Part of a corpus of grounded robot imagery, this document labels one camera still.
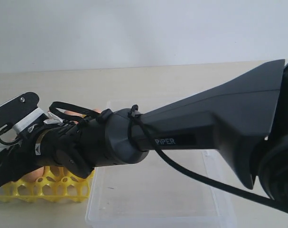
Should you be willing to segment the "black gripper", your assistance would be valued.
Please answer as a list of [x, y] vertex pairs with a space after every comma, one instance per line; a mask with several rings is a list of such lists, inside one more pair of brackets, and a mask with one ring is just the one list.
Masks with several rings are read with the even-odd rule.
[[42, 166], [65, 167], [82, 175], [81, 131], [76, 125], [40, 127], [20, 144], [0, 151], [0, 187]]

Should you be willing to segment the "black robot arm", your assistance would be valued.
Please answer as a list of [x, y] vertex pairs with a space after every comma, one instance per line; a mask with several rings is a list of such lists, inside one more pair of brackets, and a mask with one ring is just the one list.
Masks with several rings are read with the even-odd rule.
[[[275, 60], [215, 88], [142, 114], [137, 105], [101, 113], [27, 92], [0, 105], [0, 187], [42, 166], [87, 178], [96, 167], [136, 164], [155, 150], [171, 167], [212, 187], [288, 208], [288, 63]], [[177, 164], [165, 150], [217, 150], [248, 190]], [[249, 192], [260, 180], [268, 199]]]

